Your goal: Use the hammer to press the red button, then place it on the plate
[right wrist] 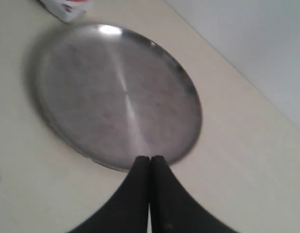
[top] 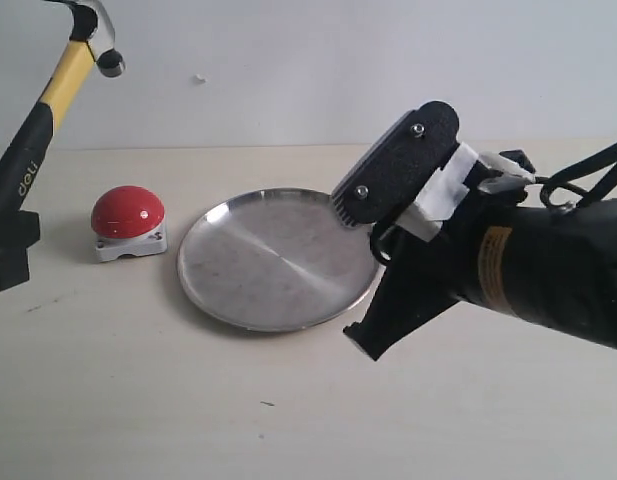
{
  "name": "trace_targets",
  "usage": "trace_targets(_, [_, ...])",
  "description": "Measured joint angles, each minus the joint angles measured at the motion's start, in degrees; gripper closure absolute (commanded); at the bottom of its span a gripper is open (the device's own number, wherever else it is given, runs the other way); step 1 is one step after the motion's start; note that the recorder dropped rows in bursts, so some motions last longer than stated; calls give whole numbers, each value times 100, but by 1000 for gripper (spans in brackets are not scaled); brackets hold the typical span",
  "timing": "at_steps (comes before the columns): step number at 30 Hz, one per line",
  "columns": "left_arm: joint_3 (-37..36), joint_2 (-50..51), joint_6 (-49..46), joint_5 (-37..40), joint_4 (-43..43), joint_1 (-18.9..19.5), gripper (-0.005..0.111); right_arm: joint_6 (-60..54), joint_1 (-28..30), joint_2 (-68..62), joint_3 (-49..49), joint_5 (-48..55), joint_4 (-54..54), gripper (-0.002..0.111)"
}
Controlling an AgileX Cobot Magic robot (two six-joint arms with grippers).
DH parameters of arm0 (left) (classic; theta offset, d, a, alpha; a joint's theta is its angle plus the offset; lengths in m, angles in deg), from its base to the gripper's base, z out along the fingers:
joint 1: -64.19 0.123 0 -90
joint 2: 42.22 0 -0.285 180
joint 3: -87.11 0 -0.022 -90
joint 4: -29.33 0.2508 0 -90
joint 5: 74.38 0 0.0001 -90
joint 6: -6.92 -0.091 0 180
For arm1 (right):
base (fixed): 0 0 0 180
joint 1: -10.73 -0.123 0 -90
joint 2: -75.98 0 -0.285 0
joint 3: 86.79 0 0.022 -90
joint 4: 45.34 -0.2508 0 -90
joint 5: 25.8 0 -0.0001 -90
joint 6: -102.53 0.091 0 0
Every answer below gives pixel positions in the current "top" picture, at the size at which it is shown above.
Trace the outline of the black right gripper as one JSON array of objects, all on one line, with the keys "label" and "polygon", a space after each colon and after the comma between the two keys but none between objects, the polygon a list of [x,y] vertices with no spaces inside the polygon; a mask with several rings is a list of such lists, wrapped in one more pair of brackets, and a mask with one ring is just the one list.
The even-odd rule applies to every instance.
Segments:
[{"label": "black right gripper", "polygon": [[478,164],[462,181],[428,181],[421,200],[376,222],[370,250],[385,271],[363,319],[346,326],[344,335],[377,361],[456,305],[469,230],[487,207],[523,201],[527,184],[527,174]]}]

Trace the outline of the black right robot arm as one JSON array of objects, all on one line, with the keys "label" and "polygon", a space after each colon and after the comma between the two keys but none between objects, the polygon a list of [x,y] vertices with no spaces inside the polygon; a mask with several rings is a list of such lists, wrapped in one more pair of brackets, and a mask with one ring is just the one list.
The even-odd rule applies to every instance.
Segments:
[{"label": "black right robot arm", "polygon": [[388,261],[345,335],[375,359],[466,302],[617,350],[616,185],[617,164],[567,211],[472,197],[431,241],[376,226]]}]

